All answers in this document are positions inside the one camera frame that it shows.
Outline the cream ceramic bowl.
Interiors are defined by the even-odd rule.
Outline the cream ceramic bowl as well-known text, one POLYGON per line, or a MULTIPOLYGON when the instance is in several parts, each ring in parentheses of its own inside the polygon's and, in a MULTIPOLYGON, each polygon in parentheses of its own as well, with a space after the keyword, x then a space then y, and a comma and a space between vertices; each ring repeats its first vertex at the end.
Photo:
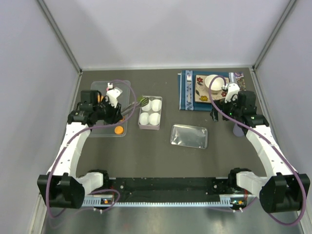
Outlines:
POLYGON ((224 86, 223 76, 221 75, 208 75, 204 80, 204 85, 207 92, 210 90, 212 94, 217 94, 222 91, 224 86))

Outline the silver fork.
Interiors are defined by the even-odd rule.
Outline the silver fork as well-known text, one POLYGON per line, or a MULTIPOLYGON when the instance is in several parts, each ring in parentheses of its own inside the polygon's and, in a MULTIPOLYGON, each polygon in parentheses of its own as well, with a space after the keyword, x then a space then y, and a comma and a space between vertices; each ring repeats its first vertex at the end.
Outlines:
POLYGON ((192 75, 191 74, 187 74, 186 75, 186 80, 187 80, 187 87, 188 87, 188 102, 191 102, 191 85, 192 85, 192 75))

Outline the floral square plate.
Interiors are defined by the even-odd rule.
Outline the floral square plate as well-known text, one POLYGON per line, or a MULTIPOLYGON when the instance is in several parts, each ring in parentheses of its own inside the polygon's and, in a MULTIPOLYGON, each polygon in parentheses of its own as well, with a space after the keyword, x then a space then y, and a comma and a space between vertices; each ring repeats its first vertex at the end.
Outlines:
MULTIPOLYGON (((196 75, 195 76, 195 102, 211 103, 209 96, 209 86, 213 78, 217 75, 196 75)), ((227 92, 222 90, 224 85, 223 78, 216 78, 211 85, 211 96, 213 101, 223 99, 227 92)))

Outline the white cookie box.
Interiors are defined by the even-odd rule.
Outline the white cookie box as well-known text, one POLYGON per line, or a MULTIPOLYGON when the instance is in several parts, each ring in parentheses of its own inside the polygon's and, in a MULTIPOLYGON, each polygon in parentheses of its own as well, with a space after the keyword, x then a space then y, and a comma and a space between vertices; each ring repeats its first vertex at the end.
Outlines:
POLYGON ((138 126, 141 130, 159 130, 161 111, 162 111, 162 97, 158 96, 143 96, 148 99, 148 104, 139 109, 138 126))

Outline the clear plastic cookie tray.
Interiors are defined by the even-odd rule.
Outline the clear plastic cookie tray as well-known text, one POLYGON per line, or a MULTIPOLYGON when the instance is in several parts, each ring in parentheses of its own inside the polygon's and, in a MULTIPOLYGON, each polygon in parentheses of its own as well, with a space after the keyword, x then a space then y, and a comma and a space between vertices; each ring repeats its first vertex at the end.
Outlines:
MULTIPOLYGON (((108 81, 94 81, 91 84, 91 90, 98 90, 102 93, 102 95, 106 95, 106 88, 107 88, 108 81)), ((121 107, 126 107, 130 100, 131 91, 129 86, 131 85, 130 81, 126 80, 125 83, 114 83, 114 86, 120 89, 121 95, 117 98, 121 107)), ((98 128, 93 129, 89 135, 89 137, 124 137, 127 133, 127 122, 121 124, 123 128, 123 132, 121 134, 115 133, 115 127, 107 127, 107 128, 98 128)))

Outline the patterned napkin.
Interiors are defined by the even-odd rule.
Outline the patterned napkin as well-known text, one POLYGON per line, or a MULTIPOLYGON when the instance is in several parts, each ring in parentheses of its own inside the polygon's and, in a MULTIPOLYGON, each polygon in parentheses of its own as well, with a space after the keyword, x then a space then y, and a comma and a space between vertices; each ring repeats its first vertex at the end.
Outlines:
POLYGON ((242 72, 232 72, 229 73, 229 76, 231 82, 236 83, 241 91, 246 90, 244 74, 242 72))

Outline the purple cup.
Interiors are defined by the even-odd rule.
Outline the purple cup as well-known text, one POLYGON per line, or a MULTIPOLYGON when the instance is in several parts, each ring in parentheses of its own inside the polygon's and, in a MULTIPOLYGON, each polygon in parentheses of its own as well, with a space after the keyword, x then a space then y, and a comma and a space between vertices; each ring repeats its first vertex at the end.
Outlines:
POLYGON ((243 137, 244 136, 243 130, 239 127, 239 125, 237 123, 234 125, 233 134, 236 137, 243 137))

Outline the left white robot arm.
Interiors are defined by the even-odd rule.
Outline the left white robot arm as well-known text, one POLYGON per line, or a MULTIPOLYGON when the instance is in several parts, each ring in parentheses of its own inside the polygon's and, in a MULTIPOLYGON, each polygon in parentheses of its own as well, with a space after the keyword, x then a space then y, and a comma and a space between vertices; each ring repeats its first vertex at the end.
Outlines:
POLYGON ((80 102, 70 112, 66 131, 58 156, 47 174, 37 179, 39 191, 46 206, 79 209, 86 195, 97 190, 109 191, 111 182, 103 170, 92 170, 82 177, 77 176, 77 165, 91 127, 103 120, 116 124, 122 119, 121 104, 117 98, 122 91, 113 88, 105 96, 97 90, 84 90, 80 102))

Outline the metal tongs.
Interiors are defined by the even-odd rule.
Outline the metal tongs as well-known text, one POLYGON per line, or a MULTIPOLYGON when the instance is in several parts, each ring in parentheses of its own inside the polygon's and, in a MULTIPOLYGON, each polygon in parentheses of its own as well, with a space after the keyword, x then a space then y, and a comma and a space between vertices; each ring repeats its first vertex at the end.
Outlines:
POLYGON ((126 116, 127 114, 131 113, 133 110, 135 110, 137 108, 145 107, 148 104, 149 104, 149 98, 143 97, 142 102, 138 102, 138 100, 137 100, 136 102, 133 102, 130 105, 128 105, 127 107, 125 107, 124 109, 122 109, 121 115, 126 116))

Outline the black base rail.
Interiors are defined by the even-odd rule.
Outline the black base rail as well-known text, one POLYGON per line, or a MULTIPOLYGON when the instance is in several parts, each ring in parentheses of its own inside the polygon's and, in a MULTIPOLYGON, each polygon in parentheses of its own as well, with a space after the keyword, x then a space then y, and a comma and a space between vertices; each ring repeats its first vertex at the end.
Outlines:
POLYGON ((119 202, 217 202, 220 195, 246 200, 244 189, 218 177, 117 177, 105 178, 103 186, 86 195, 120 193, 119 202))

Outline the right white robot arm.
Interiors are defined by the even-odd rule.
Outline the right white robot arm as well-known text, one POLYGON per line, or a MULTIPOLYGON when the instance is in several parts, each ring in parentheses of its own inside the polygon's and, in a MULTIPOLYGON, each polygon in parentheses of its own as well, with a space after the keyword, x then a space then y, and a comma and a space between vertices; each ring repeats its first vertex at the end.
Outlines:
POLYGON ((222 114, 223 120, 236 123, 253 145, 266 172, 267 178, 262 179, 248 169, 233 169, 233 177, 227 181, 229 190, 251 192, 269 214, 305 211, 310 179, 307 174, 298 173, 282 154, 269 122, 257 113, 255 93, 238 91, 230 101, 222 99, 212 105, 213 120, 217 122, 218 115, 222 114))

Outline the orange cookie near corner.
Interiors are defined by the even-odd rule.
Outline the orange cookie near corner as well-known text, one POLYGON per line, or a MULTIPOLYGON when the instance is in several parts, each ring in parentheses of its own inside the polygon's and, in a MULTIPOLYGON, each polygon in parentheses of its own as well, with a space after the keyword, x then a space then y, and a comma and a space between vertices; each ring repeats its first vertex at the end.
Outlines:
POLYGON ((124 133, 124 128, 122 126, 117 126, 117 127, 115 127, 114 132, 117 135, 121 135, 124 133))

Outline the blue patterned placemat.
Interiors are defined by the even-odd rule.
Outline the blue patterned placemat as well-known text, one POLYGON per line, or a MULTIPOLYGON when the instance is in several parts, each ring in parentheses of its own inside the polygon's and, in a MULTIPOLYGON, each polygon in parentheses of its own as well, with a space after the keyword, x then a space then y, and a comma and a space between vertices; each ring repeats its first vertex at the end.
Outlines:
POLYGON ((178 93, 179 93, 179 109, 185 111, 211 111, 211 103, 199 103, 195 102, 195 76, 196 75, 221 75, 230 83, 230 72, 207 72, 207 71, 194 71, 194 70, 183 70, 178 74, 178 93), (191 102, 188 102, 188 85, 186 80, 187 74, 192 75, 191 85, 191 102))

